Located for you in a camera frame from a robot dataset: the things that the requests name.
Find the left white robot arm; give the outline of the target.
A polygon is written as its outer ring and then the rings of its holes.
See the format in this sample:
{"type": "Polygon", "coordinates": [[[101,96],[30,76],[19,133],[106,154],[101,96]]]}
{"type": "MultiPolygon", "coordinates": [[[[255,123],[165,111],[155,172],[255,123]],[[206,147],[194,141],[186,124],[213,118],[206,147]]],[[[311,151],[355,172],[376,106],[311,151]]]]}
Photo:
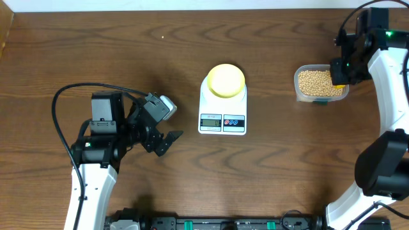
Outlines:
{"type": "Polygon", "coordinates": [[[97,91],[91,97],[91,119],[80,128],[70,150],[73,157],[72,193],[65,229],[103,229],[109,199],[127,151],[140,144],[161,157],[181,131],[163,134],[157,125],[177,110],[166,96],[129,96],[125,114],[123,91],[97,91]]]}

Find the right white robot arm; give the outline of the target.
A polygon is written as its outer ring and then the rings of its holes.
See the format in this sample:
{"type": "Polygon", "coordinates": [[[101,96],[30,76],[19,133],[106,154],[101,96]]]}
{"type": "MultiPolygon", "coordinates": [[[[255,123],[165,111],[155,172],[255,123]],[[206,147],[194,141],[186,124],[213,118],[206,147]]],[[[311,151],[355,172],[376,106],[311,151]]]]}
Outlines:
{"type": "Polygon", "coordinates": [[[380,208],[408,197],[408,32],[389,28],[389,11],[365,3],[356,29],[339,28],[341,57],[330,62],[332,83],[371,80],[380,113],[380,135],[355,163],[354,182],[325,208],[322,229],[357,229],[380,208]]]}

